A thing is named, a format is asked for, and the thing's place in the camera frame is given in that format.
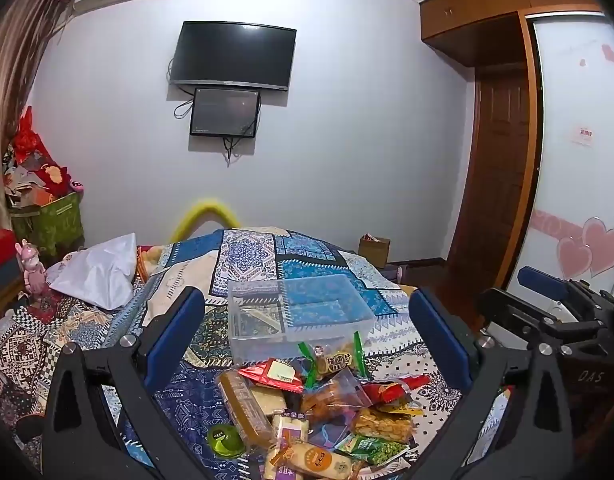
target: pink heart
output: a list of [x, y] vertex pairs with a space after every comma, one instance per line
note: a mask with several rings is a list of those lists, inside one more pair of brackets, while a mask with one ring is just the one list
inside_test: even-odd
[[591, 249], [586, 245], [576, 243], [571, 236], [558, 241], [556, 254], [562, 276], [566, 280], [582, 274], [591, 265]]
[[614, 228], [607, 230], [599, 218], [590, 218], [583, 226], [583, 244], [591, 249], [591, 276], [614, 266]]

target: yellow tube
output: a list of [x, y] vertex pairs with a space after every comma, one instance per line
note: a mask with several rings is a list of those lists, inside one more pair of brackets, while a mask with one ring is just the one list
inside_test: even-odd
[[199, 202], [193, 206], [186, 213], [186, 215], [184, 215], [184, 218], [171, 235], [169, 243], [175, 244], [176, 242], [186, 240], [197, 228], [198, 219], [207, 213], [214, 213], [215, 215], [218, 215], [220, 220], [222, 220], [222, 224], [228, 229], [240, 227], [240, 222], [236, 220], [236, 216], [227, 208], [227, 206], [221, 204], [217, 200], [203, 200], [202, 202]]

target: clear plastic box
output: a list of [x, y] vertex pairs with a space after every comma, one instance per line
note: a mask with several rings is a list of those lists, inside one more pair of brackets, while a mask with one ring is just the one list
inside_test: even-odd
[[342, 274], [229, 282], [229, 344], [235, 364], [300, 357], [298, 343], [336, 343], [360, 333], [364, 342], [376, 321]]

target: curtain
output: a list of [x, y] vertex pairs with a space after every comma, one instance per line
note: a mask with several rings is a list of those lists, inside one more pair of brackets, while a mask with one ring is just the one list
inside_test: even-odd
[[2, 156], [18, 121], [40, 59], [71, 0], [14, 0], [0, 21], [0, 228], [10, 227]]

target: pink rabbit figurine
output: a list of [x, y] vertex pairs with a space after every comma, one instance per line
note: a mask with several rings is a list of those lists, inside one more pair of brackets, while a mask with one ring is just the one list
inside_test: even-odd
[[45, 288], [44, 265], [40, 261], [36, 246], [23, 240], [22, 246], [16, 244], [20, 264], [24, 270], [24, 285], [32, 296], [40, 296]]

